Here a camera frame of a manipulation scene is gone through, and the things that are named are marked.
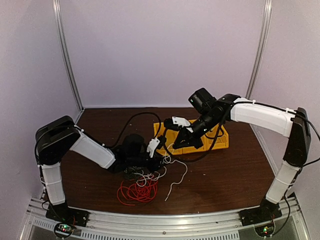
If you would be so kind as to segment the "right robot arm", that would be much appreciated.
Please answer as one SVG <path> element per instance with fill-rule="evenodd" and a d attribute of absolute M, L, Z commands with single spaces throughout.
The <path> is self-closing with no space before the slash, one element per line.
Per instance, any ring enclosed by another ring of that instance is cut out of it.
<path fill-rule="evenodd" d="M 217 99 L 205 88 L 198 89 L 188 101 L 200 116 L 193 123 L 184 118 L 172 119 L 178 127 L 174 149 L 202 147 L 202 136 L 213 127 L 220 128 L 226 121 L 255 125 L 288 138 L 280 170 L 256 210 L 259 220 L 268 220 L 307 162 L 311 134 L 306 110 L 275 107 L 230 93 Z"/>

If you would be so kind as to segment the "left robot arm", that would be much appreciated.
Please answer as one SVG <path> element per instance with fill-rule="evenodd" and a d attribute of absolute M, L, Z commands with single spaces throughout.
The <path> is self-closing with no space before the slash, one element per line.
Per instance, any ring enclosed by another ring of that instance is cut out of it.
<path fill-rule="evenodd" d="M 111 173 L 130 167 L 147 169 L 152 173 L 162 166 L 162 157 L 156 152 L 160 144 L 157 138 L 145 144 L 141 135 L 130 134 L 122 144 L 109 147 L 78 127 L 68 115 L 38 129 L 35 140 L 34 154 L 50 203 L 49 209 L 61 222 L 72 218 L 61 175 L 61 161 L 67 152 L 78 153 Z"/>

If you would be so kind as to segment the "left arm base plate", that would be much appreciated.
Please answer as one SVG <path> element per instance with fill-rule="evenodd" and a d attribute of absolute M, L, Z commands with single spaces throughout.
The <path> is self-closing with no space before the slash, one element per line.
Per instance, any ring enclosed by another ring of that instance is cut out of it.
<path fill-rule="evenodd" d="M 48 209 L 46 211 L 45 217 L 57 222 L 68 223 L 69 225 L 77 227 L 86 227 L 87 221 L 89 219 L 89 214 L 90 213 L 88 211 L 71 208 L 67 216 L 60 218 L 54 213 L 52 209 Z"/>

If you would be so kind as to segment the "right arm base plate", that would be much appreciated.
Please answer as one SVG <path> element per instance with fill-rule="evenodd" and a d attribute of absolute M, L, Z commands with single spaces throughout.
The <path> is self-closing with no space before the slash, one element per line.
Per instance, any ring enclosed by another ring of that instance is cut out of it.
<path fill-rule="evenodd" d="M 255 207 L 244 209 L 239 212 L 242 226 L 257 225 L 264 222 L 271 222 L 275 218 L 280 218 L 282 212 L 279 209 L 269 211 L 266 208 Z"/>

